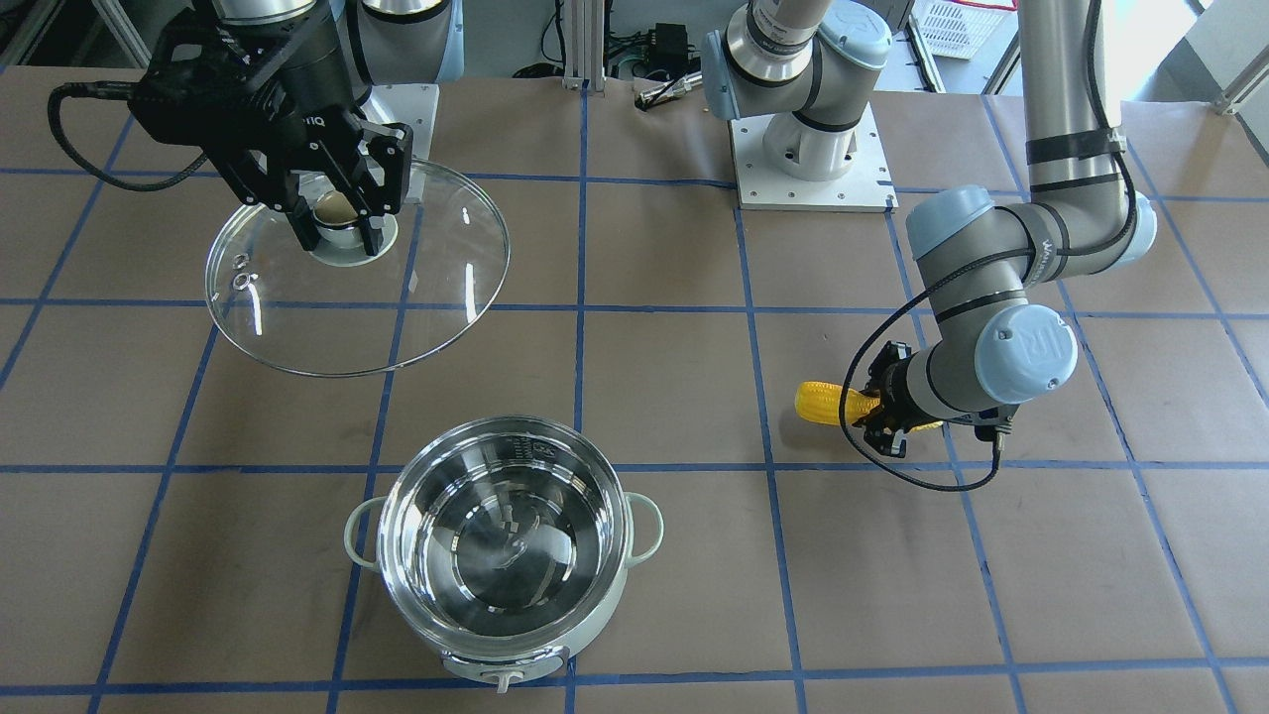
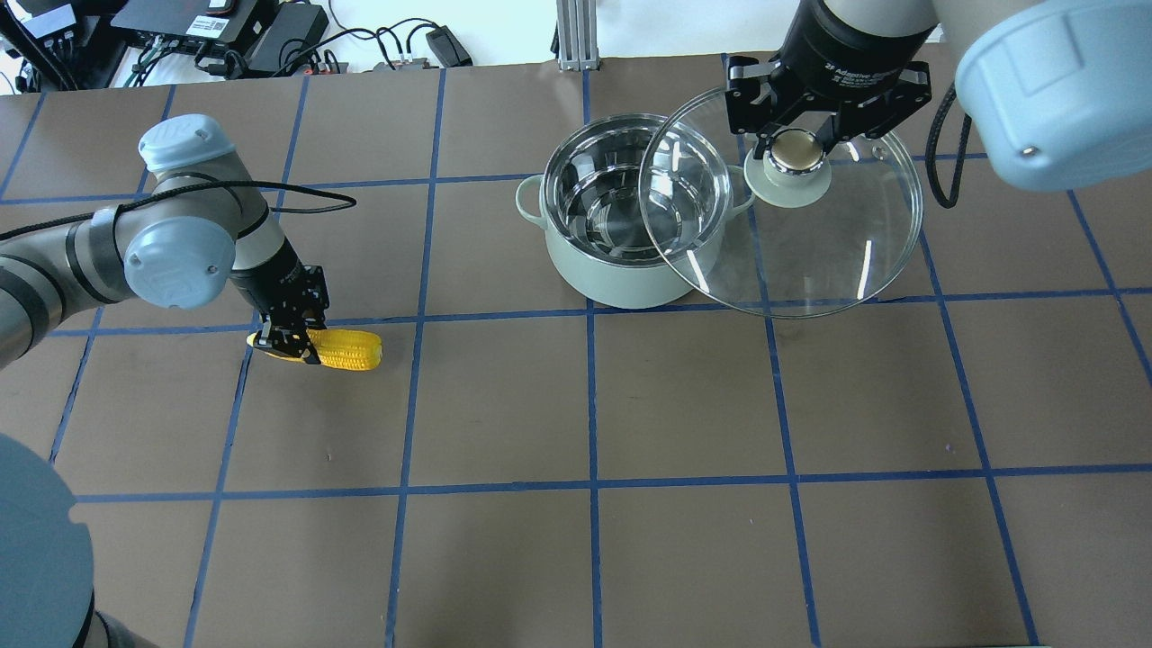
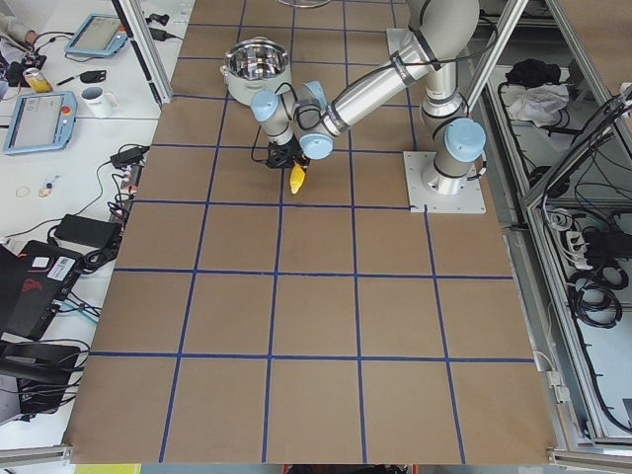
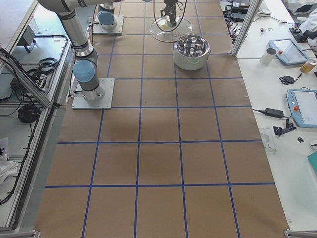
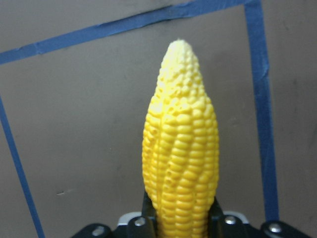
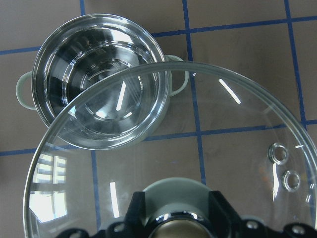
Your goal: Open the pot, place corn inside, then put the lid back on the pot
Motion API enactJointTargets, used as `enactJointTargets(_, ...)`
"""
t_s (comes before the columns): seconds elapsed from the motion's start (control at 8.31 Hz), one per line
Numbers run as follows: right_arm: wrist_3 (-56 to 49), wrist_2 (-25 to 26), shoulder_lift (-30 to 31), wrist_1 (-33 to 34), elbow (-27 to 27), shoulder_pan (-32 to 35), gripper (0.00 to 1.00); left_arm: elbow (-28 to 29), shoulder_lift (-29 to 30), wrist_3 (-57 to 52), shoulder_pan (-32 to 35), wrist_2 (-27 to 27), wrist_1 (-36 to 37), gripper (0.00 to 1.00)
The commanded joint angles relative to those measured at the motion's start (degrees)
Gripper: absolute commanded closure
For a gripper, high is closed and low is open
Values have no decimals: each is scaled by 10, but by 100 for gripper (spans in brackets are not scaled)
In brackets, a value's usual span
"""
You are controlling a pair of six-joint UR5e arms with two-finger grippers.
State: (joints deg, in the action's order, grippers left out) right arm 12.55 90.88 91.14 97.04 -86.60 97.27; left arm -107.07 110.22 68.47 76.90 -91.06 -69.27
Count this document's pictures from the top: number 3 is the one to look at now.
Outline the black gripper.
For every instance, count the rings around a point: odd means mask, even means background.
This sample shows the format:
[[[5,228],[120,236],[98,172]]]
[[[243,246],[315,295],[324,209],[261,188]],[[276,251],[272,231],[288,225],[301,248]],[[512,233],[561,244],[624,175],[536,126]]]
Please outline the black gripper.
[[[310,159],[302,156],[297,140],[290,140],[285,144],[269,143],[268,157],[265,161],[268,168],[292,168],[295,164],[298,164],[304,173],[310,165]]]

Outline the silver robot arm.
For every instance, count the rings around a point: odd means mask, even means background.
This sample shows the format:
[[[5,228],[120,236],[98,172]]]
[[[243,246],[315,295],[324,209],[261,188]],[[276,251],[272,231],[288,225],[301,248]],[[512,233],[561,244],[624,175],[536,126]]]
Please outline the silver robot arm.
[[[263,90],[253,97],[250,108],[269,141],[261,162],[270,169],[289,169],[293,192],[301,188],[309,164],[332,153],[337,137],[418,81],[425,83],[420,114],[436,150],[424,173],[429,186],[438,191],[466,182],[486,136],[467,112],[456,64],[477,28],[479,4],[411,1],[408,7],[408,30],[388,61],[333,100],[327,100],[318,81],[298,88],[284,83],[278,92]]]

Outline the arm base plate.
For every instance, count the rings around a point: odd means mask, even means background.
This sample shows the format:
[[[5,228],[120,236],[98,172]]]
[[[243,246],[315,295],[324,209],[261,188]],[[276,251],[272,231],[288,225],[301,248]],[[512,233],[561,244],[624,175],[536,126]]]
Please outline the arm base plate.
[[[406,29],[387,29],[386,40],[389,54],[399,54],[404,63],[428,65],[429,59],[415,35]]]
[[[479,180],[471,163],[468,173],[448,178],[435,169],[435,153],[405,151],[404,171],[411,212],[439,214],[484,214],[486,205]]]

